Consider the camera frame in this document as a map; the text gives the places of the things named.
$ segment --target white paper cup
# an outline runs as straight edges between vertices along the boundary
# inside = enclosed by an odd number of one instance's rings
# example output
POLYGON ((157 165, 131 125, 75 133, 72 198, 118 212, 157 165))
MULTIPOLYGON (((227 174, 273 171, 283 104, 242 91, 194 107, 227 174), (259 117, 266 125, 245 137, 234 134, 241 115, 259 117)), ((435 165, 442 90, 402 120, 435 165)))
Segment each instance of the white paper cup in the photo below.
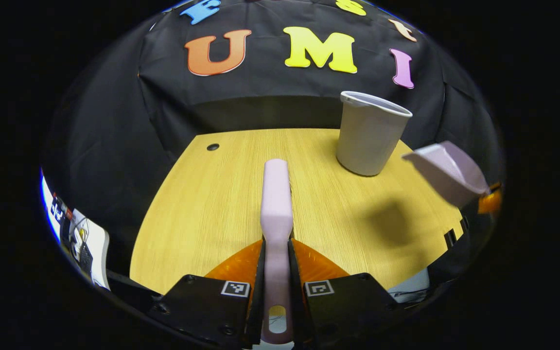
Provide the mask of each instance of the white paper cup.
POLYGON ((343 116, 336 159, 358 175, 379 174, 396 147, 412 112, 373 95, 340 93, 343 116))

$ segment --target letter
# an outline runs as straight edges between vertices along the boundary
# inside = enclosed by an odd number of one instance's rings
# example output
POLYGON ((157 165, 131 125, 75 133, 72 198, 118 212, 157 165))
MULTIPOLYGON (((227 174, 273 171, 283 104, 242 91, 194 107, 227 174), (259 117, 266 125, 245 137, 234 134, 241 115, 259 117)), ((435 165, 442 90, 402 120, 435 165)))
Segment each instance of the letter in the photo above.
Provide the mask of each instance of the letter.
POLYGON ((390 52, 395 56, 395 64, 397 73, 393 78, 393 82, 398 86, 406 87, 406 88, 414 88, 414 83, 412 82, 412 78, 409 72, 409 61, 412 60, 408 54, 396 50, 390 49, 390 52))
POLYGON ((401 35, 403 35, 404 37, 407 38, 407 40, 411 40, 413 42, 416 42, 416 38, 409 35, 409 33, 412 33, 411 30, 407 29, 403 23, 398 22, 398 20, 393 20, 393 19, 389 19, 390 22, 392 22, 393 24, 395 24, 395 27, 397 29, 397 31, 399 31, 399 33, 401 33, 401 35))
POLYGON ((224 38, 230 40, 230 52, 228 57, 220 62, 209 60, 209 49, 215 41, 215 36, 196 38, 185 44, 188 49, 187 67, 195 75, 206 77, 231 71, 243 62, 245 58, 245 37, 252 34, 249 29, 239 29, 224 34, 224 38))
POLYGON ((220 6, 221 3, 220 0, 204 0, 203 2, 198 2, 196 5, 189 7, 189 9, 180 13, 180 16, 186 14, 192 18, 191 24, 196 24, 217 11, 220 11, 218 8, 211 9, 211 7, 220 6))
POLYGON ((344 9, 345 11, 355 13, 359 16, 366 16, 367 15, 367 12, 364 11, 362 5, 358 4, 355 1, 336 0, 336 6, 338 6, 340 9, 344 9))
POLYGON ((329 67, 346 73, 356 73, 358 69, 353 65, 351 43, 353 37, 343 33, 331 33, 321 42, 317 36, 305 27, 286 27, 284 32, 291 36, 291 57, 284 61, 289 67, 308 67, 310 60, 306 58, 306 51, 311 55, 317 67, 322 68, 327 59, 332 56, 329 67))

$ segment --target blue letter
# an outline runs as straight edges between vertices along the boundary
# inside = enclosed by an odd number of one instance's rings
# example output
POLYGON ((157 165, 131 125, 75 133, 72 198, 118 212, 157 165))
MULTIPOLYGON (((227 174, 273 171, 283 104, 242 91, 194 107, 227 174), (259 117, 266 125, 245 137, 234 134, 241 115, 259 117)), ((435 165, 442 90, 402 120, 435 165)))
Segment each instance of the blue letter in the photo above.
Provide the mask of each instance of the blue letter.
POLYGON ((211 9, 209 7, 220 6, 221 3, 222 2, 220 2, 220 0, 204 0, 203 2, 199 2, 196 5, 189 7, 189 9, 186 9, 185 11, 180 13, 180 16, 186 14, 192 18, 191 24, 196 24, 201 20, 216 13, 217 11, 220 11, 220 9, 211 9))

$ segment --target wooden table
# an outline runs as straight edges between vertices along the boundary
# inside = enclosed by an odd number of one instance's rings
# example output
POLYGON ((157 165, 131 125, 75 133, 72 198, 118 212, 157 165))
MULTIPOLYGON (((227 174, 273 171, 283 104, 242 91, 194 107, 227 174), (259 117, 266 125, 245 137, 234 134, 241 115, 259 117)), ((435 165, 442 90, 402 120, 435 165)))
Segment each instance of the wooden table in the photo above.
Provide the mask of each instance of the wooden table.
POLYGON ((294 235, 349 274, 369 272, 391 288, 460 236, 459 210, 401 159, 399 142, 383 171, 354 175, 336 161, 338 129, 266 129, 198 135, 165 178, 137 237, 131 279, 165 294, 185 274, 204 276, 262 237, 267 160, 289 164, 294 235), (217 143, 219 148, 207 150, 217 143))

